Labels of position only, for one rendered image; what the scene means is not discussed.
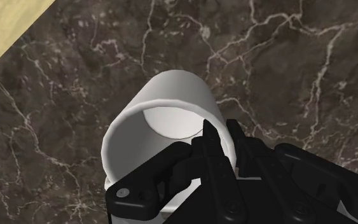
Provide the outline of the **white cup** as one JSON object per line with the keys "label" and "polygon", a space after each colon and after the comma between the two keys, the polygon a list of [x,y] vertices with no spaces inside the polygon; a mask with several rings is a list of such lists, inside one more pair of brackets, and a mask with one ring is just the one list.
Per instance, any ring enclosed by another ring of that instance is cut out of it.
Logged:
{"label": "white cup", "polygon": [[[151,78],[113,120],[103,138],[101,159],[106,192],[170,144],[190,143],[202,136],[204,120],[217,129],[233,173],[237,160],[233,139],[207,84],[182,70],[164,71]],[[192,180],[189,187],[162,208],[155,220],[146,224],[165,221],[200,184],[200,179]],[[245,216],[238,190],[238,224],[243,224]]]}

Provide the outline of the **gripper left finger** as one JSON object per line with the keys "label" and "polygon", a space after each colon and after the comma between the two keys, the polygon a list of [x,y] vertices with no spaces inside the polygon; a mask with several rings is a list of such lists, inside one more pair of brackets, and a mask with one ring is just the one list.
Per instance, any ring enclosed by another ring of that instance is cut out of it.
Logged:
{"label": "gripper left finger", "polygon": [[152,222],[194,179],[200,186],[158,224],[238,224],[235,175],[217,129],[207,120],[202,136],[170,144],[108,188],[109,224]]}

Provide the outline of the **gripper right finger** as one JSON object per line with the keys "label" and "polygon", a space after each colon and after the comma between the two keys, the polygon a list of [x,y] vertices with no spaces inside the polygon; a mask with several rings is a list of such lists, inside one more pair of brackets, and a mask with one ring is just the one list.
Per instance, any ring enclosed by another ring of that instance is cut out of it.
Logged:
{"label": "gripper right finger", "polygon": [[238,122],[226,122],[235,143],[241,181],[259,179],[277,216],[271,224],[358,224],[358,174],[293,144],[274,148],[248,137]]}

